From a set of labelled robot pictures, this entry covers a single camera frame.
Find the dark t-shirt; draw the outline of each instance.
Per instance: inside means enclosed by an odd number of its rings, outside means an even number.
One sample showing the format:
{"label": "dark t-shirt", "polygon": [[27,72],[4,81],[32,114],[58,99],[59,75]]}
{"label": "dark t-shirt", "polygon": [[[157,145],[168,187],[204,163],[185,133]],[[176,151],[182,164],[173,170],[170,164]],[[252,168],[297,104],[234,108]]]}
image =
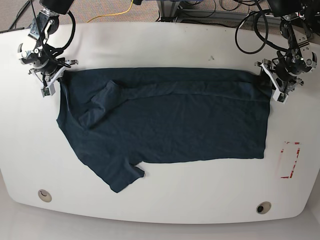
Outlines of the dark t-shirt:
{"label": "dark t-shirt", "polygon": [[272,90],[249,72],[93,69],[65,72],[60,92],[60,129],[116,193],[140,162],[264,157]]}

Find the yellow cable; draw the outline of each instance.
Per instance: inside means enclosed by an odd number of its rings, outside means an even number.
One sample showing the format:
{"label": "yellow cable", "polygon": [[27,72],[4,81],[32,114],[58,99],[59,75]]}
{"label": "yellow cable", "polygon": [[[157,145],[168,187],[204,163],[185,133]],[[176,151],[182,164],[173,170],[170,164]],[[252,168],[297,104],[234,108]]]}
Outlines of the yellow cable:
{"label": "yellow cable", "polygon": [[127,11],[118,12],[118,13],[111,13],[111,14],[105,14],[105,15],[100,15],[100,16],[95,16],[94,18],[92,18],[92,19],[90,19],[89,21],[87,21],[87,23],[90,23],[92,20],[97,19],[97,18],[102,18],[102,17],[116,16],[116,15],[125,14],[125,13],[127,13],[127,12],[130,11],[133,3],[134,3],[134,0],[131,0],[130,7],[129,7],[129,9],[128,9]]}

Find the white table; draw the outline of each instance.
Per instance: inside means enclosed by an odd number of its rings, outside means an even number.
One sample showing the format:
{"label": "white table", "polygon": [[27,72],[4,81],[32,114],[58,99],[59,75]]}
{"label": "white table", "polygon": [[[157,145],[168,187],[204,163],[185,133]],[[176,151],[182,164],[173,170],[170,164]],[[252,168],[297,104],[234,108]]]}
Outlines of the white table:
{"label": "white table", "polygon": [[[50,43],[60,47],[68,40],[70,25],[62,25]],[[105,22],[78,24],[75,38],[65,51],[79,60],[73,71],[122,67],[228,68],[259,73],[254,62],[272,59],[265,47],[255,55],[241,53],[234,29],[179,23]],[[141,163],[146,175],[120,193],[83,165],[56,118],[60,89],[42,98],[29,65],[16,58],[28,30],[0,35],[0,168],[9,195],[18,203],[97,218],[174,224],[253,222],[295,217],[304,209],[320,169],[319,68],[304,74],[304,86],[292,92],[285,105],[271,102],[264,159],[216,159],[174,164]],[[286,47],[281,36],[275,44]],[[254,32],[240,31],[246,50],[261,42]],[[312,44],[320,57],[320,47]],[[292,156],[300,148],[292,178]],[[52,195],[46,203],[38,197]],[[264,215],[256,208],[271,202]]]}

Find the round hole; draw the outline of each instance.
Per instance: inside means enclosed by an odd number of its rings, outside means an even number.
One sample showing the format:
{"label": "round hole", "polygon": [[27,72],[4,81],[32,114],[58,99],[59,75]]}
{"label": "round hole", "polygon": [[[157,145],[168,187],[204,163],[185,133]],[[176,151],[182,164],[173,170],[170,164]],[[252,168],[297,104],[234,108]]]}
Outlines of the round hole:
{"label": "round hole", "polygon": [[38,191],[38,196],[42,201],[46,203],[50,203],[52,200],[51,194],[43,189]]}
{"label": "round hole", "polygon": [[269,212],[270,209],[271,209],[271,203],[268,201],[265,201],[256,207],[256,212],[258,214],[266,214],[267,212]]}

